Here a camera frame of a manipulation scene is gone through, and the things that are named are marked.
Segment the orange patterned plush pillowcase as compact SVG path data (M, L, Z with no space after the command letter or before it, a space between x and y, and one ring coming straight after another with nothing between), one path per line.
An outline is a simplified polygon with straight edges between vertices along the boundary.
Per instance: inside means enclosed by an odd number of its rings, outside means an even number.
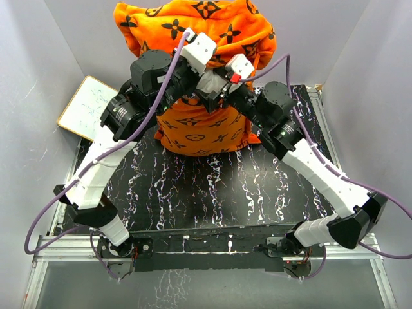
M217 84L213 69L234 56L244 56L256 72L268 65L276 50L273 26L251 1L170 1L158 8L120 2L113 15L137 57L149 50L171 53L184 33L194 34L194 42L182 53L191 59L205 54L199 85L204 91ZM208 112L194 95L178 99L157 121L155 138L179 155L229 153L260 143L252 122L233 107Z

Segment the white pillow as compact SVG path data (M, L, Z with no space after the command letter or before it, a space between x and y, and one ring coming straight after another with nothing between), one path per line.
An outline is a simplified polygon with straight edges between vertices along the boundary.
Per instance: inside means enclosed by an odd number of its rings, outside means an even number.
M227 81L223 77L215 73L214 70L207 69L201 76L196 86L196 90L204 93L220 93L226 84Z

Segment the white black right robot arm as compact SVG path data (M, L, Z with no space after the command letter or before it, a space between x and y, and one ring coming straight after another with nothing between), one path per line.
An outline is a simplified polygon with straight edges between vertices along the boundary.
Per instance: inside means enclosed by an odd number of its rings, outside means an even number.
M263 147L278 160L294 168L330 203L334 214L303 221L290 229L277 248L300 256L311 246L336 242L354 249L376 225L387 202L382 194L344 181L342 171L315 151L291 116L295 100L289 87L269 82L259 94L241 83L207 71L195 93L211 111L218 102L231 106L259 128Z

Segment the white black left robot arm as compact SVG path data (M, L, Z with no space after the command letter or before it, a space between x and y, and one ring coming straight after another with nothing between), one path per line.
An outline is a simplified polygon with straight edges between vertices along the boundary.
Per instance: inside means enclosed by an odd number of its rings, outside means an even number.
M130 79L103 111L81 165L67 184L54 188L59 201L74 211L74 222L98 229L117 256L131 253L133 238L104 194L106 185L156 118L194 92L212 55L211 48L185 46L173 54L149 50L139 56L130 66Z

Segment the small white dry-erase board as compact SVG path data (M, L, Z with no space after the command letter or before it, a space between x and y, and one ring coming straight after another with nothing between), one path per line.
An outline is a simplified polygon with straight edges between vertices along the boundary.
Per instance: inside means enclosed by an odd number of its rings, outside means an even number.
M93 141L100 127L100 117L108 102L118 93L90 75L86 76L57 120L57 124Z

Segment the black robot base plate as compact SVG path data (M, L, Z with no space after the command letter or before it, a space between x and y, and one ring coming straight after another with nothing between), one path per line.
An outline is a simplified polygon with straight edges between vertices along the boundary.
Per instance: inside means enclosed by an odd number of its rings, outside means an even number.
M322 258L324 249L314 245L298 253L290 247L286 233L291 225L265 224L232 227L143 230L131 232L131 240L118 253L104 236L97 250L112 263L126 261L135 272L156 270L257 269L282 272L287 261L304 264Z

